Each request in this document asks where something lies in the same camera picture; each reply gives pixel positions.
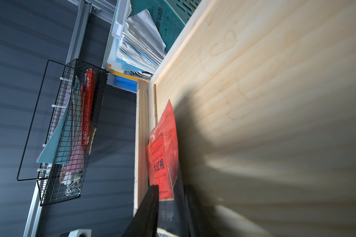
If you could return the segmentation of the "wooden two-tier shelf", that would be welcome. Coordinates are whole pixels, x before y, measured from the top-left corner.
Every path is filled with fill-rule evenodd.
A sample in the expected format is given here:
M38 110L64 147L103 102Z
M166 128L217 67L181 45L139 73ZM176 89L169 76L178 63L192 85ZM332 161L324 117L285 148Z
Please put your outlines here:
M356 237L356 1L201 1L149 83L222 237Z

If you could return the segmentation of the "green file organizer box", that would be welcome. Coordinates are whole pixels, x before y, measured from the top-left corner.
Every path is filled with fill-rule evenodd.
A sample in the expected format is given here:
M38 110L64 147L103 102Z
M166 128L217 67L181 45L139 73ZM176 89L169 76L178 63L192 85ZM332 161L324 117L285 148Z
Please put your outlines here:
M136 93L148 83L200 1L118 1L103 59L107 84Z

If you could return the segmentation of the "pink plastic case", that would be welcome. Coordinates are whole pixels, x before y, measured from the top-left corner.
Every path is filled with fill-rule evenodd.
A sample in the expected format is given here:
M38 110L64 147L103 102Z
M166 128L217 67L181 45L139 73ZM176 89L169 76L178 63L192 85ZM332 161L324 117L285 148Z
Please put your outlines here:
M63 165L59 181L64 185L68 185L72 182L72 175L74 173L80 172L85 165L85 157L84 157L85 148L82 145L77 145L72 148L71 156L69 163L67 165Z

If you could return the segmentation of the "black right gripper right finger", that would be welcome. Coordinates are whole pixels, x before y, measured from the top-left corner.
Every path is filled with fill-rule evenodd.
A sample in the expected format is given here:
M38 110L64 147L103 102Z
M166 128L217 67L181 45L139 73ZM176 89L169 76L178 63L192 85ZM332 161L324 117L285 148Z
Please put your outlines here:
M219 237L191 185L184 185L185 210L190 237Z

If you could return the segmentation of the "red tea bag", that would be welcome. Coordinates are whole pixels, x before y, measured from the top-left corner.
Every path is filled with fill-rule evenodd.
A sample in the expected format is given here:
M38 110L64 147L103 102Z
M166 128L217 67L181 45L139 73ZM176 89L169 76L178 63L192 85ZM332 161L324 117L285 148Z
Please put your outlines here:
M150 185L159 187L157 233L165 237L188 237L177 127L170 101L149 135L146 163Z

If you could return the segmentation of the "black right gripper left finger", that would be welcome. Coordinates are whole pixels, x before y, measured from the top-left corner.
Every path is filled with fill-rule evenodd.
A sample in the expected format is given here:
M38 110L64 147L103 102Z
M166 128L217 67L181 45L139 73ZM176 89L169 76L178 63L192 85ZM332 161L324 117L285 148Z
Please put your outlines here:
M159 212L159 186L148 188L135 216L122 237L156 237Z

